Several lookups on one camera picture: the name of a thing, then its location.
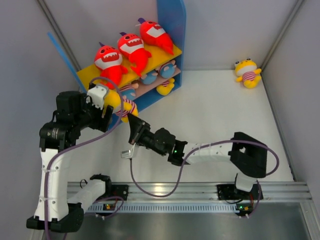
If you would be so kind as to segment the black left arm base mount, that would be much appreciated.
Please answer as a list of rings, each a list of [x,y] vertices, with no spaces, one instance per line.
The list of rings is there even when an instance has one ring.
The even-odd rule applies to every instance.
[[[108,197],[121,197],[124,201],[127,200],[129,194],[129,186],[127,184],[111,184],[105,189],[105,193],[98,199],[106,199]]]

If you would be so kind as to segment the red shark plush mouth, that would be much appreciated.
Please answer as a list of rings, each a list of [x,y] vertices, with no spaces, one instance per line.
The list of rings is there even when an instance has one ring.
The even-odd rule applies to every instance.
[[[120,33],[121,38],[117,41],[118,50],[131,64],[130,68],[139,76],[147,67],[152,54],[145,49],[142,38],[134,33]]]

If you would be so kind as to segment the boy doll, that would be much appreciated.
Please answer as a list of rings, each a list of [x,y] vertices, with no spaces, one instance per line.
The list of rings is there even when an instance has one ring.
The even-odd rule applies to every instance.
[[[172,59],[161,65],[157,72],[162,78],[169,79],[174,75],[176,67],[176,61]]]
[[[131,100],[133,101],[136,98],[136,89],[139,87],[138,83],[130,83],[123,87],[121,87],[119,90],[122,94],[122,97],[125,100]]]
[[[158,72],[156,70],[152,70],[144,74],[142,77],[140,77],[139,81],[144,85],[150,85],[156,81],[157,77],[158,77]]]

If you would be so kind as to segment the yellow frog plush face down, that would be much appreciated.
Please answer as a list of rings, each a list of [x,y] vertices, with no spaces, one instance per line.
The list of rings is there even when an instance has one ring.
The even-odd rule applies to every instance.
[[[113,90],[110,90],[109,93],[104,97],[104,105],[105,106],[112,106],[113,107],[113,113],[121,117],[121,120],[125,123],[127,123],[128,120],[128,114],[132,114],[134,116],[138,116],[138,107],[135,102],[132,100],[123,98],[123,111],[121,112],[121,98],[119,94]]]

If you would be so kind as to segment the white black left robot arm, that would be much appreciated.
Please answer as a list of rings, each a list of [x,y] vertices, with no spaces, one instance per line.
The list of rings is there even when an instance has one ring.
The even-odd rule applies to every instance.
[[[97,93],[64,91],[56,97],[52,119],[39,131],[41,187],[38,205],[26,227],[72,233],[80,229],[87,209],[98,199],[113,194],[109,176],[93,175],[73,197],[67,197],[72,150],[85,128],[107,132],[113,107],[104,106],[108,90]]]

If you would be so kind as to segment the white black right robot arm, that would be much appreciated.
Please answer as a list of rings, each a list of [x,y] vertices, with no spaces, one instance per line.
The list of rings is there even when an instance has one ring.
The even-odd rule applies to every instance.
[[[150,124],[129,114],[129,144],[133,148],[145,147],[161,156],[174,166],[183,168],[203,162],[231,163],[239,170],[235,176],[233,192],[240,199],[251,194],[257,179],[267,175],[267,152],[262,142],[243,133],[235,132],[230,140],[213,143],[191,143],[176,139],[167,129],[151,132]]]

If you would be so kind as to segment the red shark plush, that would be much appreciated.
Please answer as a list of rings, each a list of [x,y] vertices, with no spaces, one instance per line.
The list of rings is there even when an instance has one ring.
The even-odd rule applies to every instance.
[[[94,65],[100,70],[100,76],[113,81],[117,86],[128,69],[122,65],[123,56],[113,46],[99,42],[100,48],[94,57]]]
[[[151,46],[156,46],[166,53],[174,54],[174,43],[170,35],[157,22],[152,20],[145,20],[140,17],[138,20],[139,34],[141,39]]]

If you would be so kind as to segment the yellow frog plush back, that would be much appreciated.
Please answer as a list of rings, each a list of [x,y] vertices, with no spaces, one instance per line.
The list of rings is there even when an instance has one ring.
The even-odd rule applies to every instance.
[[[247,58],[234,63],[236,82],[242,83],[247,89],[255,88],[262,80],[262,69],[251,59]]]

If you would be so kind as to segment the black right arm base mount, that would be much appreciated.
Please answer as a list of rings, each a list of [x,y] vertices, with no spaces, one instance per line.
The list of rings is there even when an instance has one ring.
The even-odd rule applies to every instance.
[[[235,200],[257,200],[259,197],[259,188],[254,184],[250,192],[239,190],[235,184],[218,184],[217,195],[219,200],[235,201]]]

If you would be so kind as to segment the yellow frog plush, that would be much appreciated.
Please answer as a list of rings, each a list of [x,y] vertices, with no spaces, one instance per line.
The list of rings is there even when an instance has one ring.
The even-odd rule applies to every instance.
[[[175,87],[175,79],[170,78],[164,81],[163,83],[161,83],[160,85],[158,85],[156,87],[156,91],[162,96],[167,96],[173,90],[174,87]]]
[[[262,69],[251,59],[247,58],[234,63],[236,82],[242,83],[247,89],[255,88],[262,80]]]

